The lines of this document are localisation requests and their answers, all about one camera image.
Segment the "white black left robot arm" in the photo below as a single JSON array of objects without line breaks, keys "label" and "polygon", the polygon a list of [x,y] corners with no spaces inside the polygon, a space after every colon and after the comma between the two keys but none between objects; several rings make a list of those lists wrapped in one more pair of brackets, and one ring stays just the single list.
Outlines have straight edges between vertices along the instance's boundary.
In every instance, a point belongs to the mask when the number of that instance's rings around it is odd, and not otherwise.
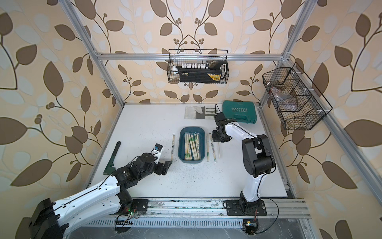
[{"label": "white black left robot arm", "polygon": [[88,222],[130,208],[133,199],[128,189],[156,173],[166,175],[172,161],[160,162],[160,152],[144,153],[100,183],[77,194],[57,200],[41,201],[30,220],[32,239],[62,239]]}]

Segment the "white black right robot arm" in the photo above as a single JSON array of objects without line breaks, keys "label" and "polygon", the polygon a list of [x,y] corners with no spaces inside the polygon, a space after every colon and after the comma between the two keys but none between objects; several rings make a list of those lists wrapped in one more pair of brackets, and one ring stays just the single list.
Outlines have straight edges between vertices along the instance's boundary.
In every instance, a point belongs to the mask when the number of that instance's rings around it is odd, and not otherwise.
[{"label": "white black right robot arm", "polygon": [[261,199],[261,189],[267,175],[276,170],[268,137],[249,132],[235,120],[226,118],[223,112],[216,113],[214,120],[216,129],[212,132],[212,140],[223,143],[235,139],[241,142],[243,164],[249,174],[240,198],[223,203],[228,216],[265,216],[267,212]]}]

